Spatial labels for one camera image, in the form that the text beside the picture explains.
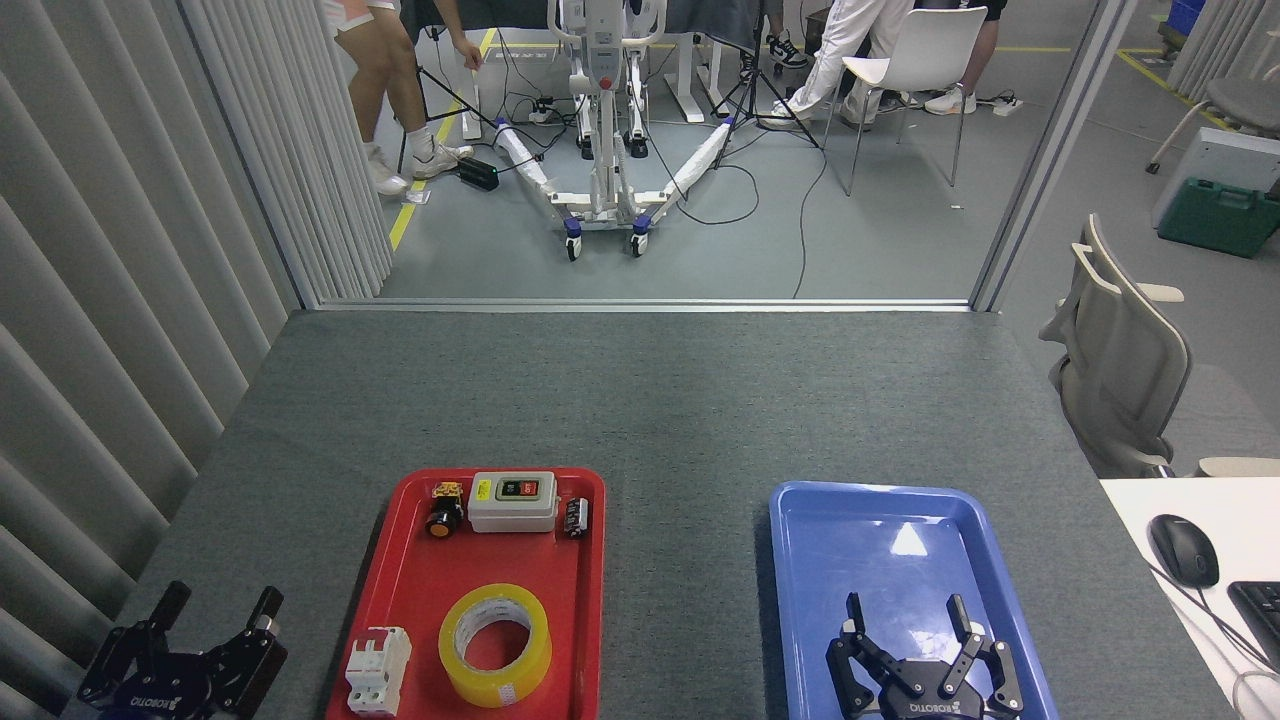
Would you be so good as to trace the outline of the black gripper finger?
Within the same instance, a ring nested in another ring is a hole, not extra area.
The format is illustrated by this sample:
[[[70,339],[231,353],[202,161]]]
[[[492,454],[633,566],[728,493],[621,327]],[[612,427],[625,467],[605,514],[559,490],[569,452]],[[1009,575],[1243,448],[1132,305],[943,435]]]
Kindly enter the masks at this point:
[[[283,593],[264,588],[244,629],[207,652],[210,702],[216,712],[255,715],[288,657],[275,616]]]
[[[867,635],[859,593],[851,592],[846,600],[847,619],[826,651],[826,662],[835,684],[844,719],[859,719],[865,714],[879,714],[883,719],[905,719],[900,701],[890,702],[886,694],[877,696],[864,687],[852,673],[852,662],[860,664],[882,691],[902,684],[904,659],[895,659]]]
[[[147,618],[111,629],[79,684],[78,700],[86,705],[102,703],[124,683],[133,666],[150,674],[156,657],[168,652],[166,633],[189,597],[191,588],[186,583],[170,582]]]
[[[1010,646],[973,629],[960,594],[951,594],[946,606],[960,651],[938,682],[938,697],[959,702],[959,717],[1019,717],[1024,702]],[[989,674],[992,692],[986,698],[966,680],[975,661]]]

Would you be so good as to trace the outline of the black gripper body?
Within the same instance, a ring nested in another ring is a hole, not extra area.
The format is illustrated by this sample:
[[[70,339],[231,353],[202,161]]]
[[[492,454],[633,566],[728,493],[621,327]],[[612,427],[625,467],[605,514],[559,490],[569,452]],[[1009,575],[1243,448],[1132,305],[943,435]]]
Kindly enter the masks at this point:
[[[209,719],[214,715],[209,661],[202,653],[160,653],[134,662],[114,691],[106,719]]]
[[[966,680],[973,661],[959,669],[942,661],[902,661],[876,670],[883,719],[983,719],[986,702]]]

